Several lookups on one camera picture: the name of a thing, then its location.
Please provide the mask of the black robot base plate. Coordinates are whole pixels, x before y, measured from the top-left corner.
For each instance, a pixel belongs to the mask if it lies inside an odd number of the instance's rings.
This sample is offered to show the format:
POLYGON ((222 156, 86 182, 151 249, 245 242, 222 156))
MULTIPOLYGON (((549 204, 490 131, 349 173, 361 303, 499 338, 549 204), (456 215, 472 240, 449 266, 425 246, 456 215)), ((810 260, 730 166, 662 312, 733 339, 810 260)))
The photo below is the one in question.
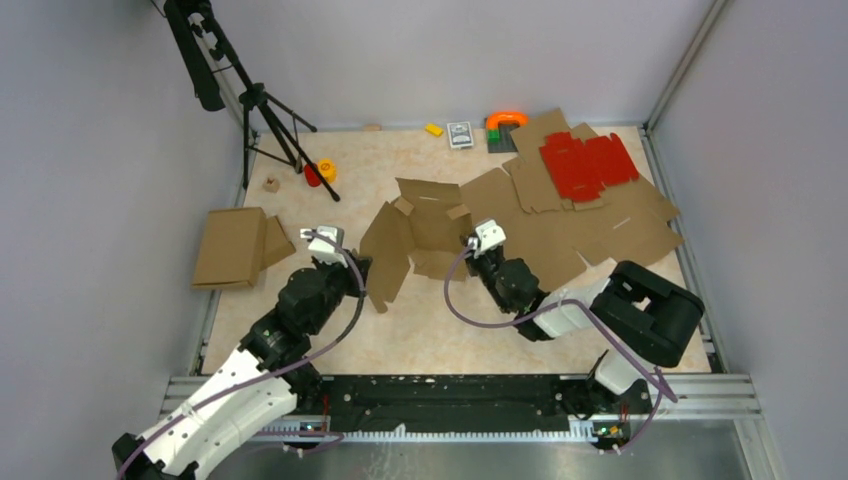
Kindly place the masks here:
POLYGON ((348 439, 589 441, 652 409, 645 381, 610 393, 584 375, 336 375, 293 412, 348 439))

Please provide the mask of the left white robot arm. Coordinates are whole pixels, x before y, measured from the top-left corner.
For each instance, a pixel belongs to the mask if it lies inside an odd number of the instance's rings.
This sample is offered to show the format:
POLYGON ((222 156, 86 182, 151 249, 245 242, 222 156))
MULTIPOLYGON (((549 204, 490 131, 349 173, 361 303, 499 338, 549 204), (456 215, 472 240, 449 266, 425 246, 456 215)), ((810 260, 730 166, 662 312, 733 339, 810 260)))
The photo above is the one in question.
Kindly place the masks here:
POLYGON ((319 404, 312 363, 348 337, 364 309, 372 260, 344 231, 303 229, 312 264, 292 273, 218 371, 165 419, 112 446, 119 479, 205 479, 273 420, 319 404))

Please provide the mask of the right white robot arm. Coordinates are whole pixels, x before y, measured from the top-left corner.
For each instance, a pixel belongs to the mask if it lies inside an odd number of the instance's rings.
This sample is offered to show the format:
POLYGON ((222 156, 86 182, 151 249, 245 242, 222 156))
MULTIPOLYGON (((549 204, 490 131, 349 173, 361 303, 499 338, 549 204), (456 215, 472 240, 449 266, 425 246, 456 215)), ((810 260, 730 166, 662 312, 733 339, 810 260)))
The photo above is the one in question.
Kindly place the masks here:
POLYGON ((589 286, 545 291, 523 259, 505 256, 505 242, 504 229, 486 220, 464 238, 451 266, 466 265, 497 308, 512 315, 506 327, 529 341, 588 328, 599 332, 611 350, 588 375, 586 397, 594 409, 614 411, 639 380, 676 400, 661 371, 679 365, 698 329, 705 313, 700 297, 629 260, 589 286))

